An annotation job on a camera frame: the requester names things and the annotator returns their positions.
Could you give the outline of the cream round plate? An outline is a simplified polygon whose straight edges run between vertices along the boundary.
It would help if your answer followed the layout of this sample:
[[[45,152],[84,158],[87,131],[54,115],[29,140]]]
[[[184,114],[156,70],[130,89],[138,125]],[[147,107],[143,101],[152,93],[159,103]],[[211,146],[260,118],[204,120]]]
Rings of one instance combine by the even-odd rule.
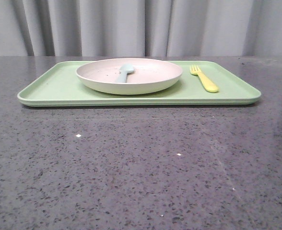
[[[126,75],[126,82],[117,82],[122,66],[131,64],[134,71]],[[181,77],[180,66],[157,59],[114,58],[84,64],[76,75],[90,89],[119,95],[158,92],[173,86]]]

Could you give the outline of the light blue plastic spoon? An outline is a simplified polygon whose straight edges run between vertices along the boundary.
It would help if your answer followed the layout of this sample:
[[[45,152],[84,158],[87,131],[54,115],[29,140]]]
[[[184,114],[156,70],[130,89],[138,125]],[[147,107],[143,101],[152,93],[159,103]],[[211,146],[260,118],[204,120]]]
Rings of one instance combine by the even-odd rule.
[[[132,64],[124,64],[119,69],[119,75],[115,83],[126,83],[127,75],[134,73],[134,66]]]

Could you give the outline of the yellow plastic fork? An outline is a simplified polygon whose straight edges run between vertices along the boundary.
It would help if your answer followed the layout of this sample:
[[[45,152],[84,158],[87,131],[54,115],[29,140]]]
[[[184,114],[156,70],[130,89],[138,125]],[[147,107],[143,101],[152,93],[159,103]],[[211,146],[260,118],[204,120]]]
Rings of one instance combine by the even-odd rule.
[[[210,93],[217,93],[219,91],[218,86],[211,81],[197,65],[190,66],[190,73],[194,76],[198,76],[203,88]]]

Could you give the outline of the light green plastic tray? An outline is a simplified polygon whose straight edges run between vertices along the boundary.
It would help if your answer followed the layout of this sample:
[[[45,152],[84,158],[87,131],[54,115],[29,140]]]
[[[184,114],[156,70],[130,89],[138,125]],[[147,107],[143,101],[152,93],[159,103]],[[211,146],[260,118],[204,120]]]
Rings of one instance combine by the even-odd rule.
[[[143,95],[113,95],[84,86],[76,75],[76,69],[83,64],[86,61],[54,65],[18,93],[19,101],[31,107],[245,105],[253,104],[261,97],[259,90],[210,61],[174,61],[183,69],[179,81],[165,90]],[[219,91],[205,91],[199,78],[190,74],[190,65],[199,66]]]

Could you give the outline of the grey pleated curtain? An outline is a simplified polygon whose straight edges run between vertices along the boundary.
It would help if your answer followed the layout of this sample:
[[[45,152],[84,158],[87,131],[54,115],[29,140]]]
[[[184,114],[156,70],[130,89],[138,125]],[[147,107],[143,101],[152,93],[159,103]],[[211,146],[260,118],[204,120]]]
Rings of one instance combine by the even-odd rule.
[[[282,56],[282,0],[0,0],[0,56]]]

